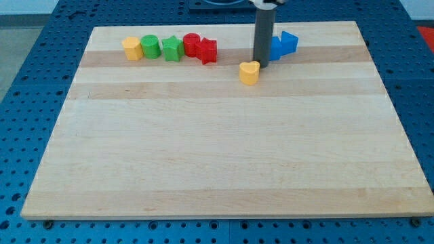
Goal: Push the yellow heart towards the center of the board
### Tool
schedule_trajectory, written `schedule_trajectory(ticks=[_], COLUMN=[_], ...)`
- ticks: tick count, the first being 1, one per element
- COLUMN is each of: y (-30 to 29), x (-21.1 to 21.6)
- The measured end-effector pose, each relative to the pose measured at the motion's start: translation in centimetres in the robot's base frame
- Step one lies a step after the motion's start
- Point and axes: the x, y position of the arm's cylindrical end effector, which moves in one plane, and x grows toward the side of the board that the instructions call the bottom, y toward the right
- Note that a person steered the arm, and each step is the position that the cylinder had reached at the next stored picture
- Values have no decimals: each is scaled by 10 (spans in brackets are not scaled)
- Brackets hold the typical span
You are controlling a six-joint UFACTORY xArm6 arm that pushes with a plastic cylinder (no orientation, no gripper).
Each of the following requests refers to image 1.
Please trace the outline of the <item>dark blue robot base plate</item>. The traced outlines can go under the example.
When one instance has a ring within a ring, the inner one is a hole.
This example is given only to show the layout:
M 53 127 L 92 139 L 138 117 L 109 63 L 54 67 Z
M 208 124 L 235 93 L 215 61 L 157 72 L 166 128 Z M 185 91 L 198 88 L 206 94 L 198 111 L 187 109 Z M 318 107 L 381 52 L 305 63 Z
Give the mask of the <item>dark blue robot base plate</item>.
M 190 12 L 250 11 L 256 7 L 249 0 L 187 0 Z

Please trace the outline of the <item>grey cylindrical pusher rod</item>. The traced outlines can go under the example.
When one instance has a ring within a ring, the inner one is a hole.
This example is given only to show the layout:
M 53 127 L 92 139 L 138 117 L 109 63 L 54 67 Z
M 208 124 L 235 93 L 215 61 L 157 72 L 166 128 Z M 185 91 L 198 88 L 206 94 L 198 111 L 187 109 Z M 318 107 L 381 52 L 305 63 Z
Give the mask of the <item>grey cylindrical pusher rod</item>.
M 252 60 L 259 62 L 260 68 L 269 65 L 275 16 L 275 8 L 256 10 Z

